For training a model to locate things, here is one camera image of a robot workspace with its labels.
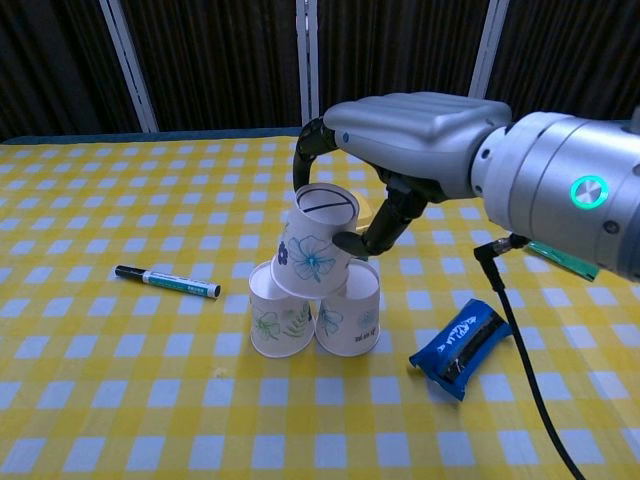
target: green indicator light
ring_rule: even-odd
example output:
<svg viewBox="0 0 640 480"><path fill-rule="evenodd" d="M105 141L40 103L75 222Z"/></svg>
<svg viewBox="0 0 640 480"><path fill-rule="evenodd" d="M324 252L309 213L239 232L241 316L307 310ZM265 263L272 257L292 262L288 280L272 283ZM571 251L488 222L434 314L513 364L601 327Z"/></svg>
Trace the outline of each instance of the green indicator light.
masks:
<svg viewBox="0 0 640 480"><path fill-rule="evenodd" d="M609 197L609 186L603 178L587 175L571 185L571 201L582 210L598 208Z"/></svg>

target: paper cup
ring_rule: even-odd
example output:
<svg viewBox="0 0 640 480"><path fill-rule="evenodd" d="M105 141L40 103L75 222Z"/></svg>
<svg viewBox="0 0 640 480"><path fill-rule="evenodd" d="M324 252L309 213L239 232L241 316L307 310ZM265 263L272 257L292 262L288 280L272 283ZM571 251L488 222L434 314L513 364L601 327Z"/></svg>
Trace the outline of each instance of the paper cup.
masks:
<svg viewBox="0 0 640 480"><path fill-rule="evenodd" d="M271 261L278 286L296 297L319 299L333 294L347 281L351 259L333 244L338 232L355 231L358 201L345 189L312 183L296 192L294 205Z"/></svg>
<svg viewBox="0 0 640 480"><path fill-rule="evenodd" d="M371 350L379 335L380 279L371 265L352 260L344 290L320 302L316 338L325 350L353 357Z"/></svg>
<svg viewBox="0 0 640 480"><path fill-rule="evenodd" d="M251 343L265 357L280 358L298 353L313 338L309 302L283 292L272 280L269 262L258 265L249 276Z"/></svg>

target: marker pen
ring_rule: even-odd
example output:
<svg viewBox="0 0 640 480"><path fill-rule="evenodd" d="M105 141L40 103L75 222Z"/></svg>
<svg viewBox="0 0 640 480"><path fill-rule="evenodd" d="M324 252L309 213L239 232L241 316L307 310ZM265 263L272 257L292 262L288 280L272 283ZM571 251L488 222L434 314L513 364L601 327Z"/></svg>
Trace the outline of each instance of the marker pen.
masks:
<svg viewBox="0 0 640 480"><path fill-rule="evenodd" d="M138 280L142 283L155 285L157 287L170 288L179 292L200 295L201 297L218 298L220 295L220 285L215 283L201 282L189 278L177 277L167 273L152 272L141 268L118 265L116 275L122 278Z"/></svg>

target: dark curtain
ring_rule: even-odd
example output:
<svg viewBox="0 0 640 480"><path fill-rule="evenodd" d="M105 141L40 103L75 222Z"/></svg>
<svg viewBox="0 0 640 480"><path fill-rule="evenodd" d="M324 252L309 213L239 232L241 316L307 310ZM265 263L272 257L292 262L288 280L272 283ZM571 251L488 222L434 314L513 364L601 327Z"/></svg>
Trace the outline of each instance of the dark curtain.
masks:
<svg viewBox="0 0 640 480"><path fill-rule="evenodd" d="M318 0L320 111L432 90L467 95L488 0Z"/></svg>
<svg viewBox="0 0 640 480"><path fill-rule="evenodd" d="M123 0L160 130L300 125L294 0Z"/></svg>
<svg viewBox="0 0 640 480"><path fill-rule="evenodd" d="M629 118L640 104L640 1L511 0L487 97L514 118Z"/></svg>
<svg viewBox="0 0 640 480"><path fill-rule="evenodd" d="M0 2L0 141L139 130L97 0Z"/></svg>

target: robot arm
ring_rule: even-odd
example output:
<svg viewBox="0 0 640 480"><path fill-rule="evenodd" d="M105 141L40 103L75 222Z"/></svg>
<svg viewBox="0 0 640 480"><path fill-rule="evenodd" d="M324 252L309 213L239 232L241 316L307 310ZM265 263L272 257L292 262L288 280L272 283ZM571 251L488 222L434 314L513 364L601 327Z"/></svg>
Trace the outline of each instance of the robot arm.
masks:
<svg viewBox="0 0 640 480"><path fill-rule="evenodd" d="M294 187L337 148L375 168L387 199L362 236L333 239L353 255L391 248L428 202L481 196L494 223L640 281L638 132L553 113L510 120L504 103L431 92L338 104L303 129Z"/></svg>

